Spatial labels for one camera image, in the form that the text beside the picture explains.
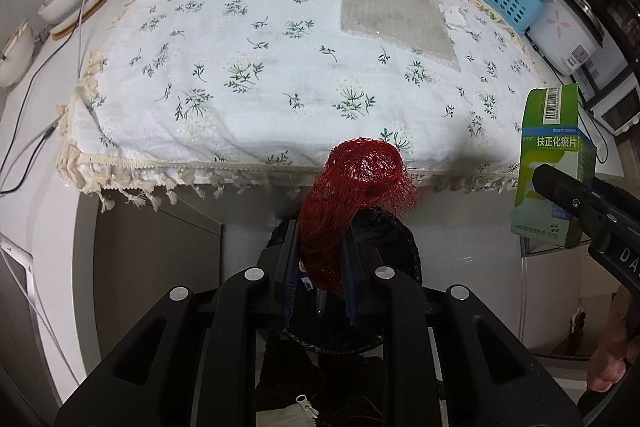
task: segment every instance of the zipper pull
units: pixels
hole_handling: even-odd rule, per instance
[[[297,397],[296,402],[300,404],[300,407],[302,407],[303,411],[307,416],[311,416],[311,418],[313,419],[318,418],[318,414],[319,414],[318,410],[311,407],[311,402],[309,402],[309,400],[306,399],[305,394],[301,394],[299,397]]]

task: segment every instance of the black mount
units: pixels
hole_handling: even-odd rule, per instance
[[[539,167],[533,181],[540,194],[578,218],[593,238],[594,258],[640,296],[640,279],[630,268],[640,253],[640,227],[631,218],[640,216],[640,202],[604,182],[591,188],[549,166]],[[281,330],[289,322],[296,245],[291,220],[285,241],[263,250],[257,267],[219,289],[167,293],[62,406],[56,427],[254,427],[255,330]],[[385,426],[442,425],[430,328],[452,427],[638,424],[630,412],[640,364],[583,418],[468,288],[423,288],[383,267],[378,251],[357,244],[351,230],[340,242],[340,269],[351,324],[385,330]]]

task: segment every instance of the green medicine box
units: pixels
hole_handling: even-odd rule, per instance
[[[516,206],[511,232],[573,248],[582,231],[575,217],[540,196],[533,188],[533,171],[547,163],[577,180],[595,174],[596,148],[578,128],[578,86],[533,89],[522,119],[522,149]]]

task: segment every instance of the blue plastic basket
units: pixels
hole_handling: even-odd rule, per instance
[[[540,17],[545,4],[540,0],[484,0],[521,35]]]

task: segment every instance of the appliance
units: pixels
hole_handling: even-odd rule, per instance
[[[564,76],[574,73],[602,47],[602,25],[585,0],[542,0],[545,10],[529,37]]]
[[[629,61],[606,29],[602,50],[574,74],[585,108],[615,136],[640,121],[638,74],[638,58]]]

